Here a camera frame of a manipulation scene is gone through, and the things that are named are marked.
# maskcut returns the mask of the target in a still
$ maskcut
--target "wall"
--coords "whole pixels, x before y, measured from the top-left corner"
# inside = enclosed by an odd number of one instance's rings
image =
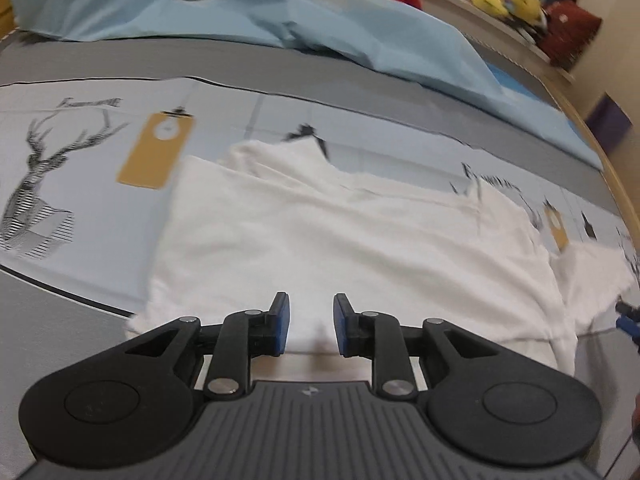
[[[582,117],[604,92],[629,116],[635,129],[609,154],[636,212],[640,212],[640,0],[578,0],[604,19],[593,44],[572,70],[564,88]]]

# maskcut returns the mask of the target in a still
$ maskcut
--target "tag illustration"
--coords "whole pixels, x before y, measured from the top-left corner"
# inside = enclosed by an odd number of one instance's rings
[[[193,129],[193,116],[178,107],[152,114],[118,174],[128,186],[159,189],[166,184]]]
[[[589,221],[587,220],[587,217],[584,215],[582,211],[581,211],[581,214],[582,214],[582,220],[584,220],[584,232],[587,233],[587,236],[592,240],[597,240],[596,233],[593,230],[593,225],[589,223]]]
[[[545,215],[546,219],[549,222],[551,234],[556,241],[556,246],[558,246],[558,250],[562,252],[562,250],[569,243],[569,238],[566,235],[566,230],[564,229],[564,224],[562,223],[562,215],[555,207],[553,207],[549,203],[549,200],[545,200]]]

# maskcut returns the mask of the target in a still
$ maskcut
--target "deer antlers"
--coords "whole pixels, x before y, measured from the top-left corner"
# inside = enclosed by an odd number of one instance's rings
[[[37,155],[41,155],[44,152],[44,144],[42,141],[47,136],[47,134],[52,130],[52,128],[48,128],[42,134],[39,134],[38,130],[46,121],[55,117],[57,114],[58,112],[53,112],[50,116],[45,117],[41,121],[36,121],[35,119],[31,121],[28,134],[27,134],[27,143],[28,145],[31,146],[31,149]],[[97,144],[100,144],[101,142],[108,139],[112,135],[116,134],[117,132],[119,132],[121,129],[123,129],[125,126],[129,124],[129,123],[122,123],[120,126],[116,126],[113,130],[110,130],[111,125],[109,122],[109,114],[107,113],[107,110],[102,110],[102,114],[104,116],[104,126],[98,133],[92,136],[87,136],[88,131],[82,130],[82,133],[74,142],[72,142],[71,144],[69,144],[68,146],[65,146],[60,150],[57,150],[57,152],[54,153],[54,155],[49,157],[49,160],[63,156],[65,155],[65,153],[74,152],[75,150],[82,150],[83,148],[96,146]]]
[[[44,145],[42,141],[53,128],[49,128],[43,134],[39,134],[38,130],[45,122],[55,117],[57,114],[58,112],[53,112],[50,116],[45,117],[41,121],[37,121],[36,119],[34,119],[29,125],[29,129],[27,131],[27,144],[31,146],[31,149],[37,155],[41,155],[44,152]]]

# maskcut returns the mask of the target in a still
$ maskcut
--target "white cloth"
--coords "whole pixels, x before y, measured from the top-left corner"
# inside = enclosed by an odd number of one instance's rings
[[[184,315],[219,323],[268,308],[280,290],[290,296],[287,352],[337,352],[332,299],[344,292],[357,312],[410,326],[441,317],[574,371],[574,311],[549,254],[526,212],[489,184],[459,196],[343,173],[314,139],[238,144],[218,164],[186,158],[150,299],[130,329]]]
[[[635,280],[622,248],[594,242],[570,242],[550,264],[578,335]]]

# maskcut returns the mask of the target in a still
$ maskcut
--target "deer head print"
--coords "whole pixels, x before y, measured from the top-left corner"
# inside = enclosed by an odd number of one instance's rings
[[[62,167],[69,153],[97,146],[128,124],[123,123],[113,128],[108,112],[102,110],[104,126],[97,133],[89,134],[88,130],[83,130],[75,141],[57,150],[53,155],[44,157],[47,136],[53,129],[46,128],[46,125],[57,114],[58,112],[54,112],[42,120],[31,121],[26,137],[31,149],[27,158],[27,174],[10,196],[0,222],[0,246],[18,250],[20,254],[49,244],[50,239],[65,222],[72,224],[71,212],[52,208],[40,198],[39,190],[46,174]],[[46,219],[47,222],[32,230],[34,225]]]

